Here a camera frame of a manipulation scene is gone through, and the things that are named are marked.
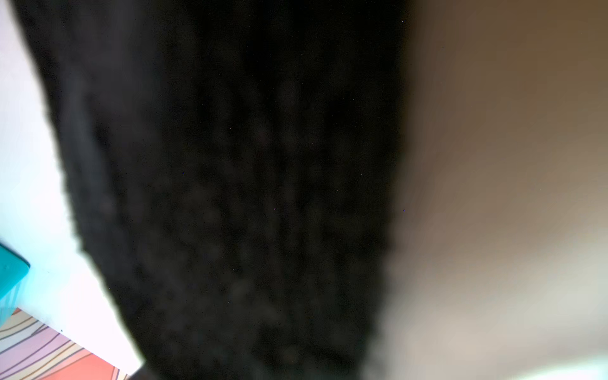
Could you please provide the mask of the black white checkered pillowcase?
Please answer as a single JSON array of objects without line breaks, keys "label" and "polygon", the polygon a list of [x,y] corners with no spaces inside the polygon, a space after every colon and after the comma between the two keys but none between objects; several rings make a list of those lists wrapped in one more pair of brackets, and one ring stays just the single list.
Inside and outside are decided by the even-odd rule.
[{"label": "black white checkered pillowcase", "polygon": [[607,353],[605,1],[14,1],[137,379]]}]

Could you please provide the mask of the teal plastic basket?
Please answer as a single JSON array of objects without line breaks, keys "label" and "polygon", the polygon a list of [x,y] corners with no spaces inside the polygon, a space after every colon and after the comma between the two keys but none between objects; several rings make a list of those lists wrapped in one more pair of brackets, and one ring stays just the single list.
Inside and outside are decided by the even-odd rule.
[{"label": "teal plastic basket", "polygon": [[28,275],[30,263],[18,253],[1,244],[0,291],[1,325],[14,313],[22,281]]}]

